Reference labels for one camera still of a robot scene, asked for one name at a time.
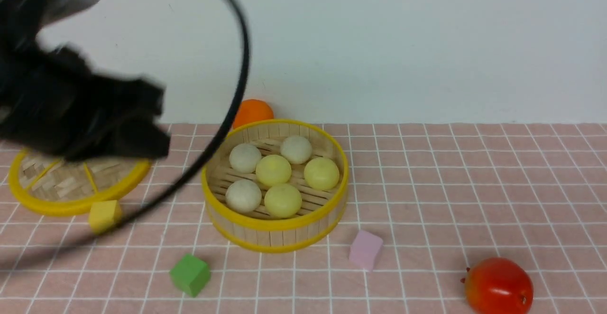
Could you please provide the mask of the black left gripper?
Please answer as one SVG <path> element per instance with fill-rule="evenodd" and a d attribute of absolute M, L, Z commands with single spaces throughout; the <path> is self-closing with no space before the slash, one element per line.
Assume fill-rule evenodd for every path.
<path fill-rule="evenodd" d="M 1 49 L 1 139 L 67 161 L 162 160 L 170 135 L 156 118 L 164 89 L 142 78 L 92 72 L 67 47 Z"/>

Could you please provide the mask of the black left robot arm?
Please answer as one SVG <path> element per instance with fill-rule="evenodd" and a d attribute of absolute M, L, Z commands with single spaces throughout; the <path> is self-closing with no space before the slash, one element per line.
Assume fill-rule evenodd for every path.
<path fill-rule="evenodd" d="M 1 139 L 67 161 L 161 160 L 170 135 L 156 124 L 164 89 L 95 73 L 67 45 L 44 50 L 46 25 L 99 0 L 1 0 Z"/>

